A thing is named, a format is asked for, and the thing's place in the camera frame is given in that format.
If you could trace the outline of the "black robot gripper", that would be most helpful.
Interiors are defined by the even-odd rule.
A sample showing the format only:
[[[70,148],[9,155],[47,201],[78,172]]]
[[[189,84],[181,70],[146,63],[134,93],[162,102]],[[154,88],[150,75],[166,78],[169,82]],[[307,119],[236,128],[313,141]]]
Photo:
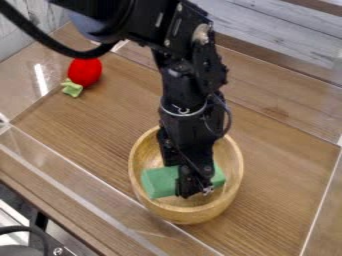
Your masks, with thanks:
[[[178,167],[176,195],[185,199],[198,193],[214,192],[214,144],[229,130],[225,125],[226,106],[209,100],[192,113],[160,107],[158,142],[166,166]]]

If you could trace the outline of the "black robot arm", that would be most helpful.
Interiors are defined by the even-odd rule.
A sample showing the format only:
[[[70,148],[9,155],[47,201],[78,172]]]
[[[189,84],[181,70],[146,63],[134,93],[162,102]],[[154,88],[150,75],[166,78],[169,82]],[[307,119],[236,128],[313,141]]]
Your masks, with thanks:
[[[174,193],[212,193],[214,144],[232,128],[233,114],[221,91],[229,69],[208,12],[190,0],[49,1],[67,9],[91,40],[132,40],[152,49],[162,77],[157,139],[164,163],[177,168]]]

